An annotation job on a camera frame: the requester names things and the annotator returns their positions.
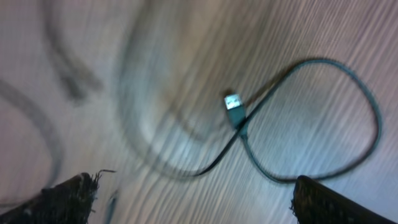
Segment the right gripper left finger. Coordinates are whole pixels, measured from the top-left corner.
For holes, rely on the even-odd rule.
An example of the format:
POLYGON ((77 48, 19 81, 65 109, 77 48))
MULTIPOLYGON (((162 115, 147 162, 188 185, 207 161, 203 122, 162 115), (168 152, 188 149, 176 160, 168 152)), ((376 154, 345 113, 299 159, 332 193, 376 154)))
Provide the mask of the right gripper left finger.
POLYGON ((54 187, 42 189, 20 205, 1 214, 1 224, 87 224, 97 199, 102 169, 79 173, 54 187))

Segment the black usb cable short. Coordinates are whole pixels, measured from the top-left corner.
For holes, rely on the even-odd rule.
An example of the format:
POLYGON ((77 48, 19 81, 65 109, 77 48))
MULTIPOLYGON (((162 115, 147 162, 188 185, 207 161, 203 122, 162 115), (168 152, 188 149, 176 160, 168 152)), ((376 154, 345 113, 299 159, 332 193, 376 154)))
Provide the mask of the black usb cable short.
POLYGON ((291 184, 300 175, 331 180, 377 150, 383 115, 376 97, 347 65, 297 60, 248 92, 220 79, 172 89, 124 64, 116 80, 115 118, 130 151, 162 177, 190 181, 214 171, 234 146, 265 178, 291 184))

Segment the black usb cable long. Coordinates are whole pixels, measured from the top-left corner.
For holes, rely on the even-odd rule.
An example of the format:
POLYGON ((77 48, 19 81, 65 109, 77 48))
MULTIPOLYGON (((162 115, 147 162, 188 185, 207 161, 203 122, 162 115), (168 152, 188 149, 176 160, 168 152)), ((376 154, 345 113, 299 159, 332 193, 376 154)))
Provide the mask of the black usb cable long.
MULTIPOLYGON (((88 97, 88 89, 101 91, 102 81, 66 45, 60 28, 58 1, 41 1, 42 32, 47 55, 67 98, 81 105, 88 97)), ((57 181, 62 166, 64 146, 49 117, 30 97, 1 80, 1 98, 17 108, 39 131, 51 158, 50 174, 43 188, 51 188, 57 181)))

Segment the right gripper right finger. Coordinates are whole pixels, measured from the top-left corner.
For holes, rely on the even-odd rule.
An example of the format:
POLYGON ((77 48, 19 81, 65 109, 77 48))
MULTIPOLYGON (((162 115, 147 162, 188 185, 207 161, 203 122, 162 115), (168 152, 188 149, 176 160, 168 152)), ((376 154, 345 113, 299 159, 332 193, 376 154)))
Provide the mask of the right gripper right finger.
POLYGON ((303 224, 396 224, 304 175, 296 180, 290 209, 303 224))

